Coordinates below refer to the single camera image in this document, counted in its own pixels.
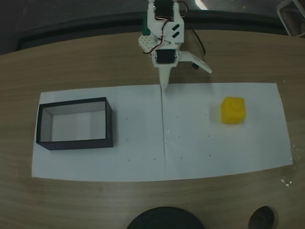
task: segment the wooden table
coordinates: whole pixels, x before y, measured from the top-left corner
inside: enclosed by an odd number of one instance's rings
[[[124,229],[145,210],[172,206],[195,214],[207,229],[247,229],[250,216],[265,205],[275,209],[279,229],[304,228],[305,40],[238,31],[199,35],[213,73],[180,63],[170,82],[276,82],[294,146],[294,166],[161,182],[32,178],[41,92],[159,82],[157,69],[138,47],[139,33],[35,47],[0,56],[1,228]],[[202,55],[190,32],[183,49]]]

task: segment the white sheet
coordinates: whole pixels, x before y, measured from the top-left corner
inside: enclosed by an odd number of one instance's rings
[[[225,125],[225,97],[243,97],[243,124]],[[166,179],[224,176],[292,163],[275,83],[170,84],[162,94]]]
[[[159,85],[76,89],[42,93],[40,104],[104,96],[117,120],[114,148],[49,151],[35,138],[33,177],[154,181],[239,174],[292,163],[275,83],[170,84],[162,99]],[[218,108],[226,96],[245,98],[243,124],[220,123]]]
[[[164,179],[159,85],[41,93],[40,104],[107,97],[113,110],[113,148],[49,151],[34,139],[32,176],[87,181]]]

